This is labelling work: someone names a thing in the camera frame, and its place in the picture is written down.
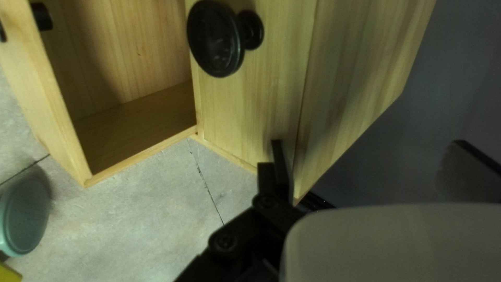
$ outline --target wood grain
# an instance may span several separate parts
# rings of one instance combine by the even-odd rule
[[[75,129],[92,173],[99,174],[94,183],[190,136],[195,125],[187,81],[77,120]]]
[[[195,0],[186,1],[188,12]],[[191,60],[198,134],[251,166],[271,160],[271,139],[284,140],[292,162],[299,123],[315,1],[227,1],[235,12],[257,12],[262,45],[246,51],[241,68],[221,78]]]
[[[191,79],[183,0],[44,3],[54,29],[42,38],[73,120]]]
[[[401,94],[435,0],[319,0],[294,161],[298,201]]]
[[[84,153],[27,1],[0,1],[7,42],[0,63],[35,137],[80,184],[90,178]]]
[[[229,160],[230,162],[250,171],[253,174],[258,173],[258,168],[256,166],[253,166],[253,165],[247,163],[246,161],[235,157],[234,155],[228,153],[226,150],[223,150],[223,149],[219,148],[218,146],[212,144],[211,142],[203,139],[199,134],[193,134],[190,137],[193,140],[195,140],[195,141],[199,142],[200,144],[206,146],[207,148],[211,149],[212,151],[218,153],[219,155],[221,155],[225,159]]]

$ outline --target screw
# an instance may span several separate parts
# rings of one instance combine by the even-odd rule
[[[236,246],[236,236],[228,233],[222,233],[214,239],[214,246],[220,252],[232,251]]]
[[[258,205],[262,208],[270,209],[277,205],[277,200],[273,196],[264,195],[258,199]]]

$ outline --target yellow object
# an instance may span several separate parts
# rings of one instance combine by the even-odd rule
[[[2,282],[19,282],[23,276],[15,272],[12,268],[0,262],[0,281]]]

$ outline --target black handle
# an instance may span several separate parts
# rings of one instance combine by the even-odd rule
[[[39,31],[46,31],[52,29],[51,14],[43,3],[30,3],[33,17],[37,23]],[[0,42],[7,42],[7,35],[5,34],[4,27],[0,22]]]
[[[224,3],[201,0],[189,12],[187,35],[200,67],[211,76],[226,77],[242,65],[245,49],[261,45],[264,28],[253,11],[235,15]]]

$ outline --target gray floor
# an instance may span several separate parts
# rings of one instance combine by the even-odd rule
[[[40,245],[10,258],[23,282],[172,281],[251,204],[255,175],[192,139],[89,189],[40,146],[0,73],[0,192],[29,175],[53,192]]]

